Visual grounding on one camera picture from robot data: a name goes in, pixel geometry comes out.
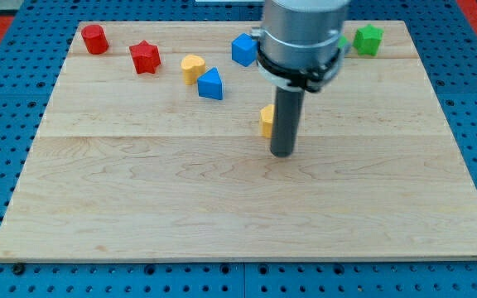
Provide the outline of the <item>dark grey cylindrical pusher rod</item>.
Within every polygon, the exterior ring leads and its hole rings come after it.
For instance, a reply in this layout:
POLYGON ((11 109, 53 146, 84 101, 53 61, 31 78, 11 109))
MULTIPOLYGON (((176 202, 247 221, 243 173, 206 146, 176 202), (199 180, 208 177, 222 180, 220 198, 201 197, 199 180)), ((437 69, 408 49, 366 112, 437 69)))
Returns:
POLYGON ((289 157, 294 151, 304 93, 276 89, 270 143, 270 151, 276 157, 289 157))

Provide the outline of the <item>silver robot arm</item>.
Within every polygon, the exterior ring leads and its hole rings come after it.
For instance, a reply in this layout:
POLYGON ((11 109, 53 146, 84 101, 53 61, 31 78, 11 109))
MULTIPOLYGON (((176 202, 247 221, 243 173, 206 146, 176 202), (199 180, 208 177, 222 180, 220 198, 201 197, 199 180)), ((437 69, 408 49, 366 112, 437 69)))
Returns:
POLYGON ((290 156, 305 93, 318 93, 340 71, 348 46, 339 46, 350 0, 266 0, 257 64, 275 86, 270 152, 290 156))

